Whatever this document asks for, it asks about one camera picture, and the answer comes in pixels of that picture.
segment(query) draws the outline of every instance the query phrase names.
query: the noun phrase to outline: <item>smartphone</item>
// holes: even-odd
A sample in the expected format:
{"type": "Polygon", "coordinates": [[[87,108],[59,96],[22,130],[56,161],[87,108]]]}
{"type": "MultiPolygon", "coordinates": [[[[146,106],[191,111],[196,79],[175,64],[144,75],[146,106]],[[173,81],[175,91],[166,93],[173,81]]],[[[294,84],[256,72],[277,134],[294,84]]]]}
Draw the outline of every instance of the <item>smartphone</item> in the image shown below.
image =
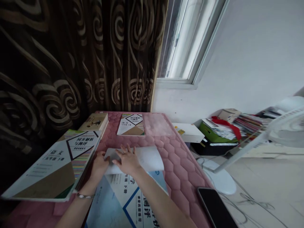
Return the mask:
{"type": "Polygon", "coordinates": [[[217,191],[198,187],[197,193],[214,228],[238,228],[217,191]]]}

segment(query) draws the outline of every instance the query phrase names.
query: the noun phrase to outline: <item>red ribbon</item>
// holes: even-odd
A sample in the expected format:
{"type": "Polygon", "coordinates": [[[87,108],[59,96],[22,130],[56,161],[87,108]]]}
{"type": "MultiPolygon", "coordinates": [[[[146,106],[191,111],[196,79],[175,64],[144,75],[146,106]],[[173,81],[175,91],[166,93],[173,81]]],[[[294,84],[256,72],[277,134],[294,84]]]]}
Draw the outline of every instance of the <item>red ribbon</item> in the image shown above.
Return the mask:
{"type": "Polygon", "coordinates": [[[232,130],[233,130],[233,133],[235,134],[235,136],[237,137],[237,140],[240,141],[242,136],[241,136],[241,132],[240,132],[240,129],[237,128],[236,126],[233,126],[231,123],[229,123],[228,121],[226,120],[221,120],[221,119],[218,119],[217,116],[213,116],[212,117],[212,121],[216,124],[222,124],[222,125],[225,125],[225,126],[228,126],[230,127],[232,130]]]}

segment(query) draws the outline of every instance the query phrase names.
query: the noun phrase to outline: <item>curtain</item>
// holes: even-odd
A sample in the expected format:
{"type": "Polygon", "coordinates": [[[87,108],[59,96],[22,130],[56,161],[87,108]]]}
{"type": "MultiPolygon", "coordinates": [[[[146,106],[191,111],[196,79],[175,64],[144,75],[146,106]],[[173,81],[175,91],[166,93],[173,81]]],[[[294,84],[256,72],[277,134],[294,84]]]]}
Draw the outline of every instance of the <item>curtain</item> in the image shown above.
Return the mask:
{"type": "Polygon", "coordinates": [[[13,176],[4,188],[90,113],[151,111],[167,7],[0,1],[1,163],[13,176]]]}

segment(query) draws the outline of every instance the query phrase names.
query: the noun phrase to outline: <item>bracelet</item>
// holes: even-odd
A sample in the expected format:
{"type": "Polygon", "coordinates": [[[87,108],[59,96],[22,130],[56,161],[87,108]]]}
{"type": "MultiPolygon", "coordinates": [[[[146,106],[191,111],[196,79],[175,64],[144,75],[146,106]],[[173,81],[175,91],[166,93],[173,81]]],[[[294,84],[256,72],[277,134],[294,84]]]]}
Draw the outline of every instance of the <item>bracelet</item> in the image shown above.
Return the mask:
{"type": "Polygon", "coordinates": [[[85,196],[85,195],[80,195],[79,193],[77,193],[77,196],[78,196],[79,198],[92,199],[92,198],[94,198],[95,194],[92,195],[92,196],[85,196]]]}

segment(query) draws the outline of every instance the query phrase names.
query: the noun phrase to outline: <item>hand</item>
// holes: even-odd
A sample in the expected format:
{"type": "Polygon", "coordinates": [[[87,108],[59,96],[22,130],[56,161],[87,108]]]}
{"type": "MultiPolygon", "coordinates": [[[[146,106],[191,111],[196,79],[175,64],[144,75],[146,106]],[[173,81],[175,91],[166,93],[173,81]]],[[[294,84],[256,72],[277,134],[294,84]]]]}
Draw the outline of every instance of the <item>hand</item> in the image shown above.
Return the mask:
{"type": "Polygon", "coordinates": [[[103,177],[109,166],[110,156],[105,159],[104,155],[104,151],[97,152],[97,156],[93,163],[90,180],[96,183],[100,182],[101,178],[103,177]]]}
{"type": "Polygon", "coordinates": [[[133,176],[136,171],[142,168],[138,162],[135,147],[133,148],[134,153],[132,153],[129,144],[127,144],[127,149],[123,145],[120,145],[120,147],[122,152],[119,150],[115,151],[120,157],[121,162],[118,160],[113,160],[112,162],[117,165],[123,173],[133,176]]]}

